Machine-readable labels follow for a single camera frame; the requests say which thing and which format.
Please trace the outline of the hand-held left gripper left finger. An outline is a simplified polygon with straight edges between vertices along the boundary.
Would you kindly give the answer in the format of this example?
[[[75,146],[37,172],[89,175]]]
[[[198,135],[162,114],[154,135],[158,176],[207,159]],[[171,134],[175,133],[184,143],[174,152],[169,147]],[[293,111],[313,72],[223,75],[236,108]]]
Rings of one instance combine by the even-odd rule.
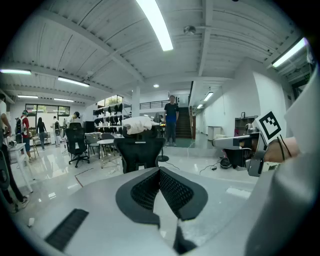
[[[159,190],[160,169],[155,167],[121,185],[116,191],[115,201],[120,211],[131,221],[159,225],[160,217],[154,213]]]

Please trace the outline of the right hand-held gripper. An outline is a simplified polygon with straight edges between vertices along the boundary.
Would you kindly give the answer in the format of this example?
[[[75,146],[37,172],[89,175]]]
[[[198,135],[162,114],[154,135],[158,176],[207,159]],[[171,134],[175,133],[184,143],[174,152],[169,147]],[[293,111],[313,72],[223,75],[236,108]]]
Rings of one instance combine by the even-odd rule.
[[[224,150],[233,168],[247,167],[250,176],[259,177],[263,170],[268,146],[280,135],[281,131],[274,113],[269,111],[253,121],[247,130],[248,135],[215,138],[212,146]]]

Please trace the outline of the black round floor device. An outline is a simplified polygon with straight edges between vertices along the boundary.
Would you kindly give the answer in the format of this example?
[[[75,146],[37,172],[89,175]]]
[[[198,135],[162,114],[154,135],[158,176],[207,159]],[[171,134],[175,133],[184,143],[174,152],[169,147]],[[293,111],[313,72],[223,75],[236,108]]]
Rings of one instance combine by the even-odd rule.
[[[227,157],[222,158],[219,164],[222,169],[229,169],[233,166]]]

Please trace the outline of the beige clothes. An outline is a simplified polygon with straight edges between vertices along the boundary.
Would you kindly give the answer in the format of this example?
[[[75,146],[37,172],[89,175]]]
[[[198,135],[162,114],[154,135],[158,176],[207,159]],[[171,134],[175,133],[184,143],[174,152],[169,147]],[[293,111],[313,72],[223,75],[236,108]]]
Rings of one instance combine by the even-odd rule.
[[[148,116],[137,116],[124,119],[122,125],[126,128],[128,135],[135,135],[144,131],[149,131],[153,126],[159,126],[159,122],[154,122]]]

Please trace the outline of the white rectangular table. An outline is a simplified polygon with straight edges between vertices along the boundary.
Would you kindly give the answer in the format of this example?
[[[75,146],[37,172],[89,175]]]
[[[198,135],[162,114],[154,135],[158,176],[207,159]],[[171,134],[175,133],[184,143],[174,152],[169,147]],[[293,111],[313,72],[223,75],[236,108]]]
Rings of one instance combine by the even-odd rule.
[[[30,164],[29,157],[27,155],[25,143],[18,143],[15,146],[9,147],[9,156],[13,157],[11,164],[17,164],[24,183],[28,191],[32,194],[34,191],[31,187],[30,181],[34,181],[34,175],[32,172],[32,166]]]

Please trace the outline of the round white table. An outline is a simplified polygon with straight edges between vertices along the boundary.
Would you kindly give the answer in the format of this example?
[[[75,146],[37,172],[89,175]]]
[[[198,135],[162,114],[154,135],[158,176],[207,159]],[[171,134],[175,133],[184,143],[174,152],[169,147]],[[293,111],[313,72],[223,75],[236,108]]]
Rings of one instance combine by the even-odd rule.
[[[98,156],[102,165],[106,162],[113,161],[116,158],[117,154],[114,139],[102,139],[99,140],[97,143],[99,145]]]

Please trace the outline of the grey shell chair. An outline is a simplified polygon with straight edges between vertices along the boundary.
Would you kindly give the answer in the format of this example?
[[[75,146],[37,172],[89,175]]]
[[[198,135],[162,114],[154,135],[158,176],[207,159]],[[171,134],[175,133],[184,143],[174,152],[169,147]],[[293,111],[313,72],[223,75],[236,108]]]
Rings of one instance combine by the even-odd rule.
[[[92,135],[86,135],[85,140],[87,144],[88,155],[90,156],[90,153],[92,152],[94,155],[97,153],[98,157],[100,157],[100,144],[98,143],[98,140]]]

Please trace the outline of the white side desk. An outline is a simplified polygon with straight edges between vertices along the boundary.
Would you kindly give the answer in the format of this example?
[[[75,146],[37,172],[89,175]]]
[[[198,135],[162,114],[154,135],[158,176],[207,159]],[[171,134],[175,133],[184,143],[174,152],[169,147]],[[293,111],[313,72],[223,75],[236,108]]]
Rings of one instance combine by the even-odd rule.
[[[221,126],[208,126],[207,139],[213,141],[217,136],[223,135],[223,128]]]

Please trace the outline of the metal shelf with black helmets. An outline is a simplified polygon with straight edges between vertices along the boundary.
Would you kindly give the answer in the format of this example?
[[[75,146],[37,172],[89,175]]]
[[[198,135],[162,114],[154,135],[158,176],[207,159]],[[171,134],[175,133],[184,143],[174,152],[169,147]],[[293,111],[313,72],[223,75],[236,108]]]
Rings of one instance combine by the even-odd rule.
[[[109,104],[93,110],[95,131],[121,134],[123,120],[131,117],[131,110],[131,105],[125,102]]]

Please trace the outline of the grey open shelf unit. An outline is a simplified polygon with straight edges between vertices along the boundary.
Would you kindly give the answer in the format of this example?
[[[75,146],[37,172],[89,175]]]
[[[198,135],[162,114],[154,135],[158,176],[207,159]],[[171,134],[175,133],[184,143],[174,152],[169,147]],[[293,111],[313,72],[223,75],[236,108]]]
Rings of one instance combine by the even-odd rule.
[[[247,116],[244,118],[235,118],[234,119],[234,136],[243,136],[248,132],[248,124],[252,124],[254,120],[257,118],[257,115]]]

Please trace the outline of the black mesh office chair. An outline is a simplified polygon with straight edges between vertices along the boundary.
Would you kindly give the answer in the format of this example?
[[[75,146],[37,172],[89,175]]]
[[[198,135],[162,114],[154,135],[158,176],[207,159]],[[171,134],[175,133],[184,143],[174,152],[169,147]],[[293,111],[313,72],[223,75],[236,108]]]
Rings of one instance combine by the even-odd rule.
[[[166,143],[164,138],[159,137],[159,126],[136,134],[128,134],[127,128],[123,127],[122,136],[114,139],[113,143],[121,156],[124,174],[137,171],[139,167],[158,166],[158,155]]]

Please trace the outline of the black wrist band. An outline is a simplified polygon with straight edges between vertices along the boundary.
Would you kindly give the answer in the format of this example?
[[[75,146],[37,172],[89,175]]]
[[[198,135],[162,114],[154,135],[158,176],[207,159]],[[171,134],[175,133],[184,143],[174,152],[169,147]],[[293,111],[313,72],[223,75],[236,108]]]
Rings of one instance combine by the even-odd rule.
[[[277,142],[279,144],[279,148],[281,151],[282,160],[285,161],[287,158],[291,158],[292,154],[291,154],[289,147],[285,143],[281,134],[277,137]]]

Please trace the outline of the black balcony railing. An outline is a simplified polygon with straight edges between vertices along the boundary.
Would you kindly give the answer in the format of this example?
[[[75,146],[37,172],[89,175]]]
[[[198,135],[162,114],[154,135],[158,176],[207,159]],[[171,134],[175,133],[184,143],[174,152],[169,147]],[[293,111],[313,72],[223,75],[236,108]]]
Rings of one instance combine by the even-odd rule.
[[[140,110],[147,110],[147,109],[163,109],[165,105],[169,103],[169,100],[157,100],[157,101],[148,101],[142,102],[139,104]]]

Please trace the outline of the person's right forearm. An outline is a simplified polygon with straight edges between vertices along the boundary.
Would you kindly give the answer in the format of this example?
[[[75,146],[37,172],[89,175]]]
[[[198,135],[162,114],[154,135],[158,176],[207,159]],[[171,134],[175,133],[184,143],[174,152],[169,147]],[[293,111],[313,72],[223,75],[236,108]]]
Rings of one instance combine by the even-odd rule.
[[[286,145],[289,148],[289,151],[292,154],[292,157],[290,157],[290,158],[294,158],[300,154],[301,151],[298,147],[298,144],[297,144],[295,137],[284,138],[284,142],[286,143]],[[267,148],[265,155],[264,155],[264,161],[265,162],[274,162],[274,163],[283,163],[284,162],[277,139],[272,141],[268,145],[268,148]]]

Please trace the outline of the dark staircase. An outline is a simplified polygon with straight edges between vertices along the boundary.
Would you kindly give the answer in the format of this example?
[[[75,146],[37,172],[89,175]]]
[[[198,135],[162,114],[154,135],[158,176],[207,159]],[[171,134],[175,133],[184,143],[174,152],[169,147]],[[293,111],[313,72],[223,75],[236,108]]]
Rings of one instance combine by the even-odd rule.
[[[192,138],[190,113],[187,107],[179,107],[179,115],[176,122],[176,137],[180,139]]]

